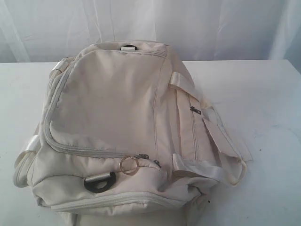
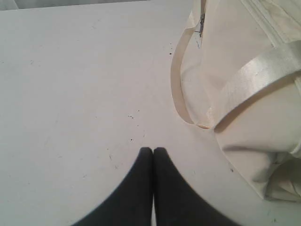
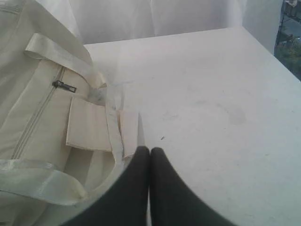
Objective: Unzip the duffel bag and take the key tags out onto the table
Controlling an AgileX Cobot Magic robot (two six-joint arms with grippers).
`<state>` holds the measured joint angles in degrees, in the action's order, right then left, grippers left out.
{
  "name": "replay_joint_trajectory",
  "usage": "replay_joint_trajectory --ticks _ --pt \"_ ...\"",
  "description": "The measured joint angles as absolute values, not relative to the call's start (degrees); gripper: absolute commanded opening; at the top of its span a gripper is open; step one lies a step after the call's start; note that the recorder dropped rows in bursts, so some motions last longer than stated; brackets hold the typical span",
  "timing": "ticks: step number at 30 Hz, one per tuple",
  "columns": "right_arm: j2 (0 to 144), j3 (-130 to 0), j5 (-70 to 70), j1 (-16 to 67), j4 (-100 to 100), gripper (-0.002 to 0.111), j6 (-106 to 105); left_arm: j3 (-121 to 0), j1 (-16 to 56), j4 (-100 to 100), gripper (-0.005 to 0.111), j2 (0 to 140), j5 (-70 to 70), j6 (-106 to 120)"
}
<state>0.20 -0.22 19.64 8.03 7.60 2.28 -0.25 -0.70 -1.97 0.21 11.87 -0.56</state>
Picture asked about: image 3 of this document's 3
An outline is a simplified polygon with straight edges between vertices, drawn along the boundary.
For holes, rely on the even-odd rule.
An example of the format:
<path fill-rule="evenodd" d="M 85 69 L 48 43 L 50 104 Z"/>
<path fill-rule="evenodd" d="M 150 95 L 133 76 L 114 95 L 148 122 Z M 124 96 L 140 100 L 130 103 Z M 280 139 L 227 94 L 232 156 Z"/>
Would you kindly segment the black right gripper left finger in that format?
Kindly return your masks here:
<path fill-rule="evenodd" d="M 110 189 L 65 226 L 145 226 L 150 151 L 139 146 L 125 171 Z"/>

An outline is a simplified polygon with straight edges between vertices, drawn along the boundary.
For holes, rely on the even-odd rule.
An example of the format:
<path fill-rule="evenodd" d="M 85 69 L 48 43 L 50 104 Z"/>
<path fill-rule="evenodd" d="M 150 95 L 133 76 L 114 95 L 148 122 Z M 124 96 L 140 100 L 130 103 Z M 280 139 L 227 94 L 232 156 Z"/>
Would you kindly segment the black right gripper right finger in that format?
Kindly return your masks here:
<path fill-rule="evenodd" d="M 233 226 L 199 199 L 177 174 L 163 149 L 150 153 L 150 215 L 153 226 Z"/>

